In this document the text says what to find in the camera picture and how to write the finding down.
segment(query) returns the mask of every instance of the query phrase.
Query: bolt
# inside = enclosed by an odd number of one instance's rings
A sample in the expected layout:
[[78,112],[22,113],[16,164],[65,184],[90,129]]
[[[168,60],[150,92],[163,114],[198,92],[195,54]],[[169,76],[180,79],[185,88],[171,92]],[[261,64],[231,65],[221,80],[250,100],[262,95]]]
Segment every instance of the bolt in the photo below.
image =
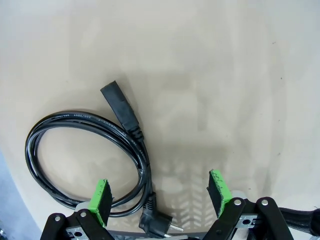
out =
[[268,205],[268,201],[264,199],[264,200],[262,200],[261,204],[262,204],[263,206],[267,206],[267,205]]
[[239,206],[241,205],[241,201],[239,199],[234,200],[234,205]]

